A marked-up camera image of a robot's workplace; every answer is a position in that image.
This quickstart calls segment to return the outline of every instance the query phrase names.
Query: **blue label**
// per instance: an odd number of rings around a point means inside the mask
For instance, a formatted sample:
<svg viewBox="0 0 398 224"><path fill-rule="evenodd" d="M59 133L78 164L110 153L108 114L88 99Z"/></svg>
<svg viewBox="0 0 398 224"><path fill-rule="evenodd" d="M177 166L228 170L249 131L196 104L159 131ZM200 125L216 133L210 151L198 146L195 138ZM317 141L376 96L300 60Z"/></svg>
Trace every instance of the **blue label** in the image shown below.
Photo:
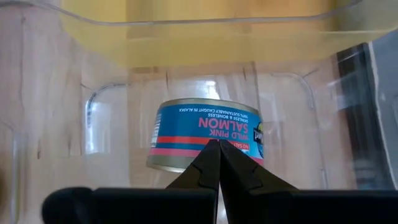
<svg viewBox="0 0 398 224"><path fill-rule="evenodd" d="M264 158L262 121L254 113L204 104L165 106L158 111L152 149L163 155L180 150L194 155L209 139L227 139L259 163Z"/></svg>

